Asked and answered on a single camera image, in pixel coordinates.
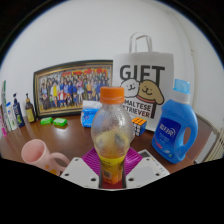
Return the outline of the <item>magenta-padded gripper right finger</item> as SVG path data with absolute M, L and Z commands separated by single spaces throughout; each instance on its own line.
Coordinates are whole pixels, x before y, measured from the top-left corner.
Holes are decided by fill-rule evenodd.
M 146 149 L 137 152 L 130 148 L 124 160 L 123 174 L 123 187 L 133 189 L 166 177 L 170 172 Z

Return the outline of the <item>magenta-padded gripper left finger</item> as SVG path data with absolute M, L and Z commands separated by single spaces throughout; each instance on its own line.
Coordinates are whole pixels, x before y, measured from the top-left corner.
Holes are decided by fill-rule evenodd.
M 61 178 L 84 188 L 98 189 L 100 186 L 100 159 L 95 149 L 82 158 L 74 157 Z

